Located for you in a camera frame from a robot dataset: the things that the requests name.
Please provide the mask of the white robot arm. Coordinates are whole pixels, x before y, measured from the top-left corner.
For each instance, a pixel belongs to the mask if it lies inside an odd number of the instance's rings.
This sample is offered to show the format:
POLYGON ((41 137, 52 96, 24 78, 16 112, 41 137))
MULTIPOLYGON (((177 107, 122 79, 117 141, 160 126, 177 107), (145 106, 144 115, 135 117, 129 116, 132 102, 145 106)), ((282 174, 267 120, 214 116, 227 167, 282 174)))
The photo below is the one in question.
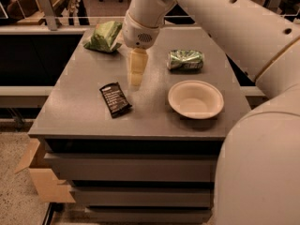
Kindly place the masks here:
POLYGON ((250 0, 131 0, 123 38, 151 47, 180 6, 267 101, 230 130, 217 161, 216 225, 300 225, 300 27, 250 0))

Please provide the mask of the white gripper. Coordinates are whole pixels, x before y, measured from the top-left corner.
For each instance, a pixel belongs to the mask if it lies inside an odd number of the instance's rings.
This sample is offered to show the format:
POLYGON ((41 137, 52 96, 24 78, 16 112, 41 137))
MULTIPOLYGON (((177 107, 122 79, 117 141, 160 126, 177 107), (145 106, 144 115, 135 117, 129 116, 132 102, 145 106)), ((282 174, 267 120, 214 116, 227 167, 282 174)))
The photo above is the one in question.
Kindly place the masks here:
POLYGON ((119 49, 123 42, 133 49, 128 56, 128 81, 130 85, 140 86, 148 61, 147 49, 151 48, 159 34, 160 28, 146 27, 134 21, 129 11, 126 12, 122 33, 119 33, 112 46, 114 52, 119 49))

